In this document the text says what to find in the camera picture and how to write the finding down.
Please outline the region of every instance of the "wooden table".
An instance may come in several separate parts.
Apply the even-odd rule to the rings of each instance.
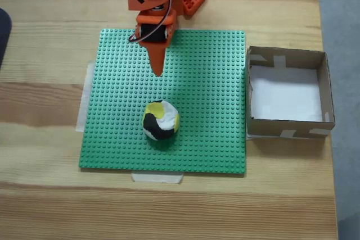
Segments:
[[[0,71],[0,239],[336,239],[331,143],[247,142],[247,175],[181,184],[81,172],[75,131],[102,28],[133,28],[127,0],[0,0],[13,20]],[[207,0],[182,28],[322,50],[318,0]]]

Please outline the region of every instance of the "white tape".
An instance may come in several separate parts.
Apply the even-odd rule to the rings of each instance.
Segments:
[[[274,67],[286,67],[286,57],[274,56]]]
[[[86,123],[86,116],[89,107],[92,80],[94,78],[94,69],[95,69],[95,62],[89,63],[88,68],[86,70],[83,94],[81,96],[81,103],[78,113],[78,122],[76,123],[77,132],[84,132],[85,130],[85,123]]]
[[[266,59],[264,57],[262,57],[261,55],[250,55],[250,61],[254,60],[254,61],[266,61]]]
[[[296,129],[285,129],[281,132],[280,137],[282,138],[292,138],[296,132]]]
[[[132,171],[131,178],[133,181],[140,182],[161,182],[175,183],[181,182],[184,173],[179,171]]]
[[[325,122],[330,122],[329,112],[325,113]]]
[[[329,135],[329,134],[330,134],[330,130],[328,130],[328,129],[311,129],[311,130],[309,131],[309,133],[319,134],[319,135]]]

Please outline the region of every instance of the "cardboard box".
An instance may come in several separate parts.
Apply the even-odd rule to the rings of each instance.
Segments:
[[[324,52],[250,46],[245,84],[250,137],[324,138],[335,126]]]

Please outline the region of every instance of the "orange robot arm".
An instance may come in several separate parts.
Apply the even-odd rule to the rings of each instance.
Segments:
[[[147,49],[152,71],[163,73],[165,51],[177,27],[177,16],[192,16],[205,0],[128,0],[129,10],[140,11],[130,42]]]

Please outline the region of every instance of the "ball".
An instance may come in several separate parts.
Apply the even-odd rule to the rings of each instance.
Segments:
[[[178,110],[167,101],[154,101],[145,107],[142,117],[144,133],[153,140],[164,140],[173,136],[180,125]]]

